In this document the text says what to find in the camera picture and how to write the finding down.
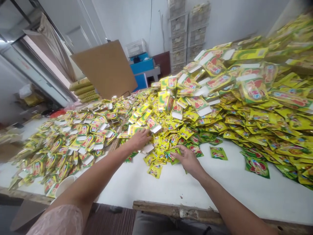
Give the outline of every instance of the pink sleeve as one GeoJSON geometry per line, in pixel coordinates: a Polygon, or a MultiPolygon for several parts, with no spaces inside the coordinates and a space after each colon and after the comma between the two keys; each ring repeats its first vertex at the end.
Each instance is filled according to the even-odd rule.
{"type": "Polygon", "coordinates": [[[82,232],[81,210],[74,205],[62,205],[41,216],[27,235],[81,235],[82,232]]]}

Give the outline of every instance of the pile of snack packets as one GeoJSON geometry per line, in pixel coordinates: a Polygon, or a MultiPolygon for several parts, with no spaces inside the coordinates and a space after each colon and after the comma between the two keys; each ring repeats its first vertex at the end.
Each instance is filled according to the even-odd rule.
{"type": "Polygon", "coordinates": [[[45,195],[54,197],[63,179],[91,167],[105,154],[106,146],[116,139],[122,122],[132,115],[132,102],[137,95],[128,99],[113,97],[90,104],[87,106],[90,108],[67,111],[48,119],[12,158],[12,164],[19,170],[9,189],[30,185],[41,177],[45,195]]]}
{"type": "MultiPolygon", "coordinates": [[[[246,170],[270,178],[268,163],[313,189],[313,19],[300,15],[271,38],[261,36],[202,51],[181,72],[153,83],[125,135],[145,125],[154,149],[144,161],[160,177],[171,152],[217,136],[242,147],[246,170]]],[[[227,160],[222,148],[213,158],[227,160]]]]}
{"type": "MultiPolygon", "coordinates": [[[[303,14],[271,38],[202,51],[177,75],[160,79],[135,99],[103,100],[95,110],[50,119],[15,157],[20,170],[11,187],[44,176],[45,193],[53,197],[62,179],[91,166],[115,137],[121,145],[149,128],[153,138],[141,151],[148,153],[143,160],[156,178],[163,165],[179,162],[171,155],[180,154],[174,146],[185,145],[201,157],[201,143],[218,145],[222,137],[242,148],[246,170],[269,179],[273,163],[313,190],[312,38],[313,20],[303,14]],[[122,120],[127,123],[117,134],[114,127],[122,120]]],[[[213,158],[227,160],[222,148],[210,150],[213,158]]]]}

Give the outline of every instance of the striped rug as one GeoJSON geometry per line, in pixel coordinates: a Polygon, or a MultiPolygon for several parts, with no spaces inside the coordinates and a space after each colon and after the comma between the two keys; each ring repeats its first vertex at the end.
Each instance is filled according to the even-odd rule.
{"type": "Polygon", "coordinates": [[[83,235],[131,235],[136,212],[123,208],[121,213],[112,213],[110,206],[101,204],[88,218],[83,235]]]}

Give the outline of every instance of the electrical cable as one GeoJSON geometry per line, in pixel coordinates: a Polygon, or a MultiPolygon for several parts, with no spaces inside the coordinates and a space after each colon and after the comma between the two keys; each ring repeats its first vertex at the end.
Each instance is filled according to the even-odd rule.
{"type": "Polygon", "coordinates": [[[162,37],[163,37],[163,52],[165,52],[165,45],[164,45],[164,31],[163,31],[163,14],[161,15],[161,11],[159,10],[160,13],[160,20],[161,20],[161,30],[162,30],[162,37]]]}
{"type": "Polygon", "coordinates": [[[151,37],[151,22],[152,22],[152,0],[151,0],[151,13],[150,13],[150,32],[149,32],[149,44],[148,44],[148,50],[150,47],[150,37],[151,37]]]}

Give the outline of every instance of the hand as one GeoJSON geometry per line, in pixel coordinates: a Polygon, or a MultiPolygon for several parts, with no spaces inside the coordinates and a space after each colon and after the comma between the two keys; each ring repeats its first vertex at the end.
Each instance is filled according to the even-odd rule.
{"type": "Polygon", "coordinates": [[[201,166],[200,162],[198,161],[192,150],[183,145],[176,145],[173,148],[179,148],[182,155],[174,152],[172,152],[171,155],[177,158],[183,165],[184,169],[195,179],[199,180],[201,174],[206,174],[205,170],[201,166]]]}
{"type": "Polygon", "coordinates": [[[125,145],[134,152],[141,150],[151,139],[152,136],[149,135],[149,129],[143,128],[137,131],[125,145]]]}

